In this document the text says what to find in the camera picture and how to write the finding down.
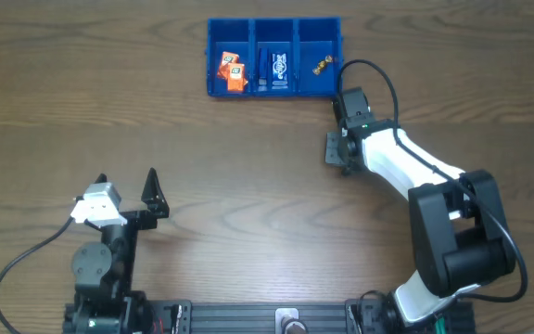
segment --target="black cable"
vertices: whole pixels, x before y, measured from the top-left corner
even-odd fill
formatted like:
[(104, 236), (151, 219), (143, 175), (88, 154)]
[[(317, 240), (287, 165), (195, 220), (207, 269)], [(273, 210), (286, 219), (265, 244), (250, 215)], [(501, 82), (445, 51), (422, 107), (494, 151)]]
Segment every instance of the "black cable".
[(390, 81), (390, 78), (388, 78), (388, 75), (380, 67), (378, 67), (378, 65), (374, 64), (370, 60), (354, 59), (352, 61), (347, 62), (339, 70), (339, 74), (337, 75), (337, 94), (341, 96), (341, 75), (343, 74), (343, 71), (347, 67), (349, 67), (351, 64), (355, 64), (355, 63), (362, 63), (362, 64), (366, 64), (372, 67), (387, 82), (388, 89), (390, 90), (390, 94), (393, 99), (393, 136), (395, 137), (395, 142), (397, 143), (397, 145), (401, 147), (409, 155), (411, 155), (414, 159), (422, 163), (425, 167), (432, 170), (432, 172), (437, 173), (438, 175), (442, 176), (447, 181), (453, 183), (461, 191), (463, 191), (463, 193), (469, 197), (469, 200), (471, 200), (474, 204), (476, 204), (481, 211), (486, 213), (486, 215), (490, 218), (490, 220), (498, 227), (498, 229), (500, 230), (500, 233), (506, 239), (508, 244), (510, 244), (510, 246), (512, 247), (512, 251), (515, 254), (516, 261), (518, 262), (518, 269), (520, 271), (520, 288), (518, 289), (517, 293), (509, 297), (487, 296), (487, 295), (482, 295), (482, 294), (477, 294), (477, 293), (463, 293), (459, 296), (459, 298), (471, 298), (471, 299), (477, 299), (477, 300), (486, 301), (486, 302), (515, 302), (521, 299), (527, 292), (528, 273), (527, 273), (527, 266), (525, 265), (525, 260), (523, 259), (523, 255), (520, 252), (520, 249), (518, 248), (518, 246), (516, 246), (516, 243), (512, 239), (512, 236), (510, 235), (510, 233), (506, 231), (506, 229), (502, 226), (500, 221), (491, 212), (490, 208), (488, 208), (488, 206), (486, 206), (485, 203), (480, 201), (473, 192), (471, 192), (469, 189), (463, 186), (460, 182), (458, 182), (458, 180), (453, 179), (450, 175), (441, 171), (441, 169), (439, 169), (437, 166), (424, 160), (422, 157), (420, 157), (415, 152), (407, 148), (401, 142), (401, 140), (399, 139), (398, 131), (397, 131), (399, 129), (399, 100), (397, 99), (397, 92), (395, 92), (395, 87), (393, 86), (392, 81)]
[[(53, 236), (49, 237), (47, 240), (39, 243), (38, 245), (30, 248), (29, 250), (24, 251), (20, 256), (18, 256), (17, 258), (12, 260), (12, 262), (10, 262), (8, 265), (6, 265), (6, 267), (4, 268), (4, 270), (1, 271), (1, 274), (0, 274), (0, 285), (1, 285), (1, 281), (6, 276), (7, 272), (11, 268), (13, 268), (14, 265), (18, 264), (20, 261), (24, 260), (24, 258), (26, 258), (30, 254), (34, 253), (35, 251), (38, 251), (43, 246), (47, 245), (49, 242), (51, 242), (51, 241), (55, 240), (56, 238), (58, 238), (63, 232), (65, 232), (65, 230), (68, 227), (70, 227), (70, 224), (71, 224), (72, 221), (73, 221), (73, 218), (70, 217), (67, 220), (67, 222), (63, 226), (61, 226), (61, 228), (59, 228), (59, 230)], [(13, 326), (11, 326), (9, 321), (7, 321), (6, 317), (1, 312), (1, 308), (0, 308), (0, 321), (1, 321), (2, 324), (4, 324), (4, 326), (7, 328), (7, 330), (9, 330), (10, 333), (12, 333), (12, 334), (21, 334), (17, 329), (15, 329)]]

